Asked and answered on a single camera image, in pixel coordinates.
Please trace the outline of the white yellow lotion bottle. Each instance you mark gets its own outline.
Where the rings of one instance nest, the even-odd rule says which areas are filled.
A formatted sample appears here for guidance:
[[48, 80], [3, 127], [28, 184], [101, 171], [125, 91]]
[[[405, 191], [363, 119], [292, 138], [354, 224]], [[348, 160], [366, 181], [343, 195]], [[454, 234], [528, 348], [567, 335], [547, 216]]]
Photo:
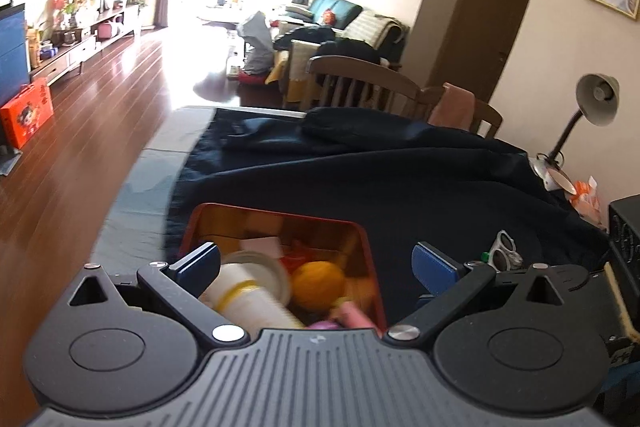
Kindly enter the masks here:
[[239, 263], [221, 265], [216, 279], [203, 291], [200, 300], [245, 329], [252, 339], [257, 338], [263, 329], [305, 328]]

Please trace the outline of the round silver tin lid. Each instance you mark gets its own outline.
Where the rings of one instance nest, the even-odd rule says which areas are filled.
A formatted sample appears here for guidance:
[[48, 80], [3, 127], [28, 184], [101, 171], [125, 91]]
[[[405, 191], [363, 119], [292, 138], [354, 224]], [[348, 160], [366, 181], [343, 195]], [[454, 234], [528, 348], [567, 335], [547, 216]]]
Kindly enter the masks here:
[[266, 288], [283, 306], [290, 303], [290, 277], [278, 259], [257, 251], [235, 251], [222, 257], [222, 262], [242, 265], [253, 279]]

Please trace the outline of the pink rectangular block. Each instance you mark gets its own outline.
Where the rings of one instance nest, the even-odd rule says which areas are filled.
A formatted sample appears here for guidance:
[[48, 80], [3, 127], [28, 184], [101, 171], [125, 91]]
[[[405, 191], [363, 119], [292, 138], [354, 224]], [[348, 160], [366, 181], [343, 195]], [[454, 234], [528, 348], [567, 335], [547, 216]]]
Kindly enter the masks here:
[[268, 256], [272, 259], [281, 259], [283, 257], [282, 245], [277, 236], [241, 239], [240, 247], [242, 251], [255, 251], [255, 253]]

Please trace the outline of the purple spiky massage ball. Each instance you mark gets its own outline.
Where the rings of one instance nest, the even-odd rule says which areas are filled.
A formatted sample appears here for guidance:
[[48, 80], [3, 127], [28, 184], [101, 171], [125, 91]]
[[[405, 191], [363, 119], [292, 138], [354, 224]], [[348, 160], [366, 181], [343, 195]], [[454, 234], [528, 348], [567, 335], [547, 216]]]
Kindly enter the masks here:
[[307, 326], [307, 329], [312, 329], [313, 331], [337, 331], [337, 329], [342, 328], [343, 326], [334, 320], [322, 320]]

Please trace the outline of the orange tangerine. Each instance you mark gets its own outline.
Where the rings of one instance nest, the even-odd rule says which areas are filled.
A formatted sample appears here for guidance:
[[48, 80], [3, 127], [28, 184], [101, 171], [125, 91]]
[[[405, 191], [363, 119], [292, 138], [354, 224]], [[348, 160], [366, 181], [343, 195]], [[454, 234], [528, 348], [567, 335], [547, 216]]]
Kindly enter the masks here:
[[313, 261], [301, 265], [292, 275], [293, 303], [312, 313], [328, 312], [345, 294], [343, 270], [329, 261]]

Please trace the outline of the pink lighter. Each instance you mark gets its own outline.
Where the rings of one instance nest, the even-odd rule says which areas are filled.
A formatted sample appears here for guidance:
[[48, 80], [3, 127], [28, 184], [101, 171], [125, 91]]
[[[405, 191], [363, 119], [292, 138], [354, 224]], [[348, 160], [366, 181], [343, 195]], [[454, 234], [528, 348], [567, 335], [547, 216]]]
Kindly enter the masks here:
[[345, 329], [374, 329], [375, 332], [380, 332], [370, 317], [349, 299], [337, 300], [332, 308], [331, 317]]

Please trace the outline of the dark navy blue cloth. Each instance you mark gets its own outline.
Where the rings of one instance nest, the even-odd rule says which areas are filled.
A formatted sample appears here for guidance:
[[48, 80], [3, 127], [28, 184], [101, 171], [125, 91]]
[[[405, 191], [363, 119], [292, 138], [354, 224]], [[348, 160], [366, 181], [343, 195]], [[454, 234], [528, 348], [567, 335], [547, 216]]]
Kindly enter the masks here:
[[410, 265], [420, 242], [465, 262], [506, 232], [526, 263], [589, 271], [608, 250], [606, 235], [549, 193], [519, 148], [371, 109], [320, 108], [300, 119], [218, 110], [171, 195], [168, 260], [204, 202], [358, 223], [390, 321], [421, 292]]

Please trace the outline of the pink towel on chair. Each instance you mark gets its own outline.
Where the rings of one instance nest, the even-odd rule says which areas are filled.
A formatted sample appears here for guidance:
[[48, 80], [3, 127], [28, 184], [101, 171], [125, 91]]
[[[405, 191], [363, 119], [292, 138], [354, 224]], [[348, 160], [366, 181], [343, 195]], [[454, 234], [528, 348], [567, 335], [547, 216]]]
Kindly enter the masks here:
[[469, 131], [475, 113], [474, 93], [449, 82], [445, 82], [442, 87], [442, 97], [427, 122], [436, 127]]

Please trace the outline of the red gift box on floor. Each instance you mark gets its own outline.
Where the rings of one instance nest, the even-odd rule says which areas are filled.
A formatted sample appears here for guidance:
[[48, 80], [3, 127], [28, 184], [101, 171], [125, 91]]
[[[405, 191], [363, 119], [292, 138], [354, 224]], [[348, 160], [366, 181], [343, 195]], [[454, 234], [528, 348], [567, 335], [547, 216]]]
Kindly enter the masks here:
[[21, 150], [54, 114], [46, 78], [24, 84], [21, 91], [1, 107], [0, 114], [6, 139]]

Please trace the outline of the wooden dining chair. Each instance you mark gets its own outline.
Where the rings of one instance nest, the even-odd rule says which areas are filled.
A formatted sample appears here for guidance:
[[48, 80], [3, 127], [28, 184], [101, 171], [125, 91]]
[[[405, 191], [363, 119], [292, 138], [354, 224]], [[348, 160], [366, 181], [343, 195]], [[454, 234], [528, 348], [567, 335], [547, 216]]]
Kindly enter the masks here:
[[416, 105], [421, 88], [393, 69], [341, 55], [311, 57], [299, 109], [366, 108], [400, 115]]

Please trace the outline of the white plastic bag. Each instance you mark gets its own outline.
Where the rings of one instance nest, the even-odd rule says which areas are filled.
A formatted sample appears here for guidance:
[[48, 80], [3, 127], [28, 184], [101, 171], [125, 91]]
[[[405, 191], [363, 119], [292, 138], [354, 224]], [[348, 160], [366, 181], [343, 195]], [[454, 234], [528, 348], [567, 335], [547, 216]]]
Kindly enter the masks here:
[[255, 11], [236, 28], [250, 47], [245, 53], [243, 70], [248, 75], [268, 74], [273, 66], [273, 43], [270, 27], [263, 12]]

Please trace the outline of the long tv cabinet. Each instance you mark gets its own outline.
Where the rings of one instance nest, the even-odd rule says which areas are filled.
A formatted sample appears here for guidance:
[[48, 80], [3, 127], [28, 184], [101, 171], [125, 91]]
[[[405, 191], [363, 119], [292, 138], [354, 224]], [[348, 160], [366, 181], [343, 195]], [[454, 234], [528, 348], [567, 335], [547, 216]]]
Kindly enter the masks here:
[[108, 46], [127, 36], [140, 36], [140, 5], [127, 4], [99, 12], [96, 20], [80, 32], [73, 44], [61, 44], [54, 57], [43, 61], [29, 74], [29, 80], [44, 79], [51, 86], [56, 80], [76, 70], [82, 73], [85, 62], [101, 54]]

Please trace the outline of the blue front cabinet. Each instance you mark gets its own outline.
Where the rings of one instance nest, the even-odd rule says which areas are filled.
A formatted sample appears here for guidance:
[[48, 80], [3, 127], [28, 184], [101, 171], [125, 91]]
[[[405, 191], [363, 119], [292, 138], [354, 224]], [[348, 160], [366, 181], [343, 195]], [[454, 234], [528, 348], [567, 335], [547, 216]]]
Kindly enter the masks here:
[[29, 83], [24, 3], [1, 11], [0, 105], [6, 104]]

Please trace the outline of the teal sofa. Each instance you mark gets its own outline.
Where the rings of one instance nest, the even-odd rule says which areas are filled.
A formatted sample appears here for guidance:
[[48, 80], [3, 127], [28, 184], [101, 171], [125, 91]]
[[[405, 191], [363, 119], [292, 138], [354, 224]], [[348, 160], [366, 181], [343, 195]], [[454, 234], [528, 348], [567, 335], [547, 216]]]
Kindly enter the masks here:
[[301, 27], [324, 26], [324, 14], [335, 20], [329, 24], [334, 34], [369, 43], [382, 57], [398, 63], [407, 40], [408, 28], [393, 17], [381, 15], [346, 0], [312, 0], [310, 5], [290, 4], [279, 16], [281, 34]]

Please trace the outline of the white frame sunglasses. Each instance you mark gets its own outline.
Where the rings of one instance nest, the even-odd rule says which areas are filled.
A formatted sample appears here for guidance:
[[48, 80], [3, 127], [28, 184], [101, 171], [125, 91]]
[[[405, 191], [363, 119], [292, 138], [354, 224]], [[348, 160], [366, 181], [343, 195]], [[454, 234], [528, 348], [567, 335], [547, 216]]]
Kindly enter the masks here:
[[485, 251], [480, 260], [497, 272], [518, 270], [523, 265], [523, 258], [516, 251], [514, 240], [503, 230], [498, 232], [489, 251]]

